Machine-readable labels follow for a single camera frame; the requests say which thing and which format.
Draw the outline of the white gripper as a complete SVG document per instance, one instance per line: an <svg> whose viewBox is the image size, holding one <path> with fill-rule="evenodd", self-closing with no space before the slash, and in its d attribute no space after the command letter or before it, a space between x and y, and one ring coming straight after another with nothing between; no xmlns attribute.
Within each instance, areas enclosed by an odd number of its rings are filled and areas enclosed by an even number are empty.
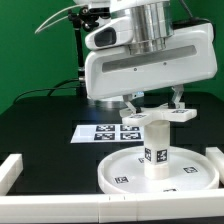
<svg viewBox="0 0 224 224"><path fill-rule="evenodd" d="M213 48L213 26L209 23L177 29L166 40L166 48L132 55L126 46L91 52L86 58L87 95L99 100L122 96L133 114L132 93L172 87L171 109L183 109L182 84L210 79L217 72Z"/></svg>

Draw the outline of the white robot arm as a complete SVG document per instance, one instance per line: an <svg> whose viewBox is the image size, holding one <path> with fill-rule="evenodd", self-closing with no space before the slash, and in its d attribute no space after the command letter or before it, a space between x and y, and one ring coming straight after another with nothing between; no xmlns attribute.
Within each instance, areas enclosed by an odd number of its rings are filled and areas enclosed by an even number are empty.
<svg viewBox="0 0 224 224"><path fill-rule="evenodd" d="M137 92L171 87L173 108L180 108L186 83L217 72L211 23L195 18L175 29L170 0L73 0L93 30L86 36L87 96L121 96L131 107Z"/></svg>

